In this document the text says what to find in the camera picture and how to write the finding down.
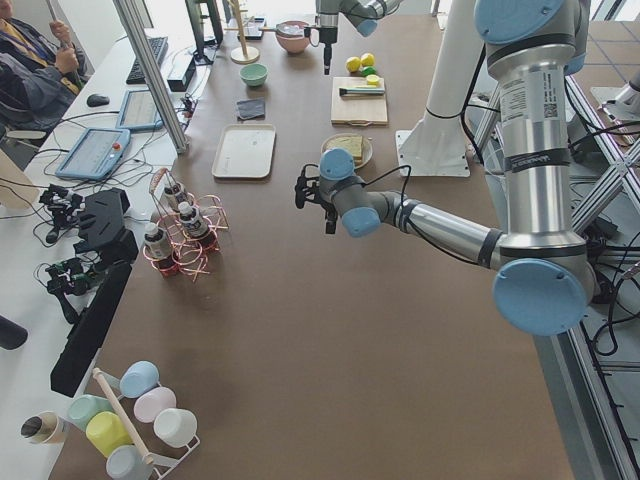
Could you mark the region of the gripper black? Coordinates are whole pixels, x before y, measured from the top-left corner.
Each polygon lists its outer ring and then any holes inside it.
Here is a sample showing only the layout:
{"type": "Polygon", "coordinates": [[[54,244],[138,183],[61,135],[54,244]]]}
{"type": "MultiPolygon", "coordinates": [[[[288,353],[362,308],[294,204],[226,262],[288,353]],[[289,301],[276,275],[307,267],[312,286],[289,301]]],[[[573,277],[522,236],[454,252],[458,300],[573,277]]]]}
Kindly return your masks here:
{"type": "Polygon", "coordinates": [[[337,42],[338,28],[336,26],[320,26],[319,41],[324,45],[323,68],[324,74],[329,75],[332,62],[332,46],[337,42]]]}
{"type": "Polygon", "coordinates": [[[335,206],[324,199],[320,199],[320,205],[325,211],[325,233],[334,235],[336,231],[336,222],[339,219],[339,215],[335,206]]]}

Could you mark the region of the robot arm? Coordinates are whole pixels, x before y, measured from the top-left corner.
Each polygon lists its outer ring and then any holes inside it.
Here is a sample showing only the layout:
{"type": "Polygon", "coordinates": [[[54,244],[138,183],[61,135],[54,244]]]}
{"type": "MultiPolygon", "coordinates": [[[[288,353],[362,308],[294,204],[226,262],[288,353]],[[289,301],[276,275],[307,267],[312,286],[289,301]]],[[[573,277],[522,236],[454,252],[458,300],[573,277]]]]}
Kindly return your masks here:
{"type": "Polygon", "coordinates": [[[378,22],[393,14],[402,0],[319,0],[316,2],[315,24],[323,48],[324,74],[329,75],[332,47],[338,39],[339,16],[343,15],[363,37],[370,36],[378,22]]]}
{"type": "Polygon", "coordinates": [[[312,199],[330,227],[361,237],[381,224],[496,273],[493,299],[538,336],[579,323],[595,288],[584,239],[571,225],[564,80],[584,62],[586,1],[480,1],[475,28],[498,84],[508,228],[491,229],[403,192],[370,192],[343,149],[325,152],[312,199]]]}

